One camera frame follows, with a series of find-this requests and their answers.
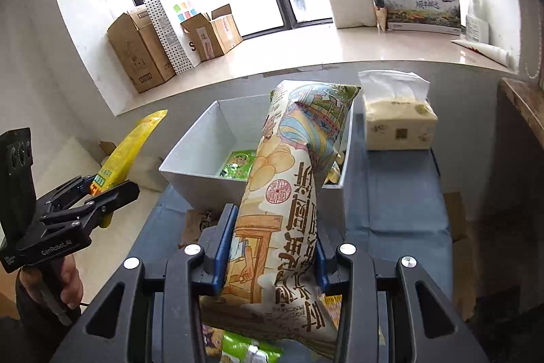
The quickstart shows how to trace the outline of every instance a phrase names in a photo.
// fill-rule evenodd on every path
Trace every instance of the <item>human hand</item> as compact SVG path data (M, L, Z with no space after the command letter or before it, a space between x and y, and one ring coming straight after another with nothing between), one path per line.
M32 300L42 304L41 292L38 287L39 283L42 281L40 270L34 267L24 267L19 274L19 280ZM80 279L80 272L75 266L75 259L72 254L64 257L61 266L61 281L63 284L61 300L66 303L70 309L77 308L83 299L83 282Z

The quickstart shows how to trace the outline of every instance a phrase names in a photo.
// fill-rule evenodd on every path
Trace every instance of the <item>window sill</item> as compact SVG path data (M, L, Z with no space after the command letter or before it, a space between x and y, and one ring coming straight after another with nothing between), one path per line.
M280 76L364 61L425 61L512 73L491 59L451 43L456 36L422 31L379 33L377 28L337 30L332 24L280 31L245 40L225 56L203 62L126 103L123 114L192 89L249 76Z

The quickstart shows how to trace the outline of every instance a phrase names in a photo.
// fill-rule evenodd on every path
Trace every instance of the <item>green snack package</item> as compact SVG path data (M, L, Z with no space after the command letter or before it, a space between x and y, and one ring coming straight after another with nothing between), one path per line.
M254 149L245 151L233 151L230 153L227 162L221 168L219 175L221 177L230 177L232 179L247 179L249 171L255 160L256 152Z
M225 331L221 363L276 363L283 351L266 342Z

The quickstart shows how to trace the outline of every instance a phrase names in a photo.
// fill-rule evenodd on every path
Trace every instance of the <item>white shopping bag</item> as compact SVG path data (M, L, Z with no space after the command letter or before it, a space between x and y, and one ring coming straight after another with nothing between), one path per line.
M176 74L196 67L200 57L181 22L197 14L191 0L144 0L151 22Z

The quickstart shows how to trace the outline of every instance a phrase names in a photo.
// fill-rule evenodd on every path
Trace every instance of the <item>white tissue paper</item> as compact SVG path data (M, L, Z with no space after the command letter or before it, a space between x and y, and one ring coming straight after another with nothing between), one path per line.
M430 82L415 73L359 73L366 119L366 148L428 149L438 118L427 101Z

